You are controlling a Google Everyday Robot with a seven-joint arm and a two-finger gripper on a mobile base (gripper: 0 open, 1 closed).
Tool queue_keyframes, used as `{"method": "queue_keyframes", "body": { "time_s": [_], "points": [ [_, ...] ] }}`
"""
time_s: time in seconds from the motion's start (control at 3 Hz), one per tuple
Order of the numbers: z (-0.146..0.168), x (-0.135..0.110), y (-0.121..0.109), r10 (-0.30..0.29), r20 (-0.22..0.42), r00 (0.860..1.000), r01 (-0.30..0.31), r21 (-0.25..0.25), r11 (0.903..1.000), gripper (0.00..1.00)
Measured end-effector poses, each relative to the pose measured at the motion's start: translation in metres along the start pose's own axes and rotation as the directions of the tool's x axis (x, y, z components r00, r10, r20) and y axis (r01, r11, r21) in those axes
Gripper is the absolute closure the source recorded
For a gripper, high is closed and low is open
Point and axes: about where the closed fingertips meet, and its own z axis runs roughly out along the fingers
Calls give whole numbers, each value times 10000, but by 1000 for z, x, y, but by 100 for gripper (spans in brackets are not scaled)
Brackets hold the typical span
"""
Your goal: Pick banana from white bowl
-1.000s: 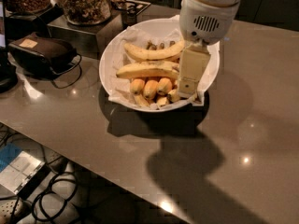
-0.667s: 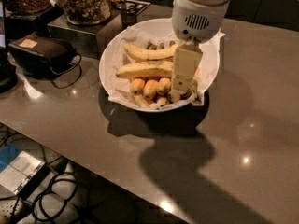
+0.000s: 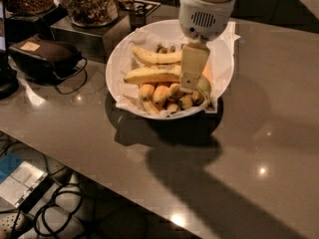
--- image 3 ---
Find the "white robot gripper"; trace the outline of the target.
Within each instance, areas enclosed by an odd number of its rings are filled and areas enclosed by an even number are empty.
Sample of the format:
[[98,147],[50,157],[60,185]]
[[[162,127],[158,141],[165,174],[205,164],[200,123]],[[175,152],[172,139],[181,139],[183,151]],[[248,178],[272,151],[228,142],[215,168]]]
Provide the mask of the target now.
[[[218,38],[225,30],[236,0],[180,0],[178,20],[183,33],[200,42]],[[205,44],[188,43],[181,50],[180,88],[194,91],[209,58]]]

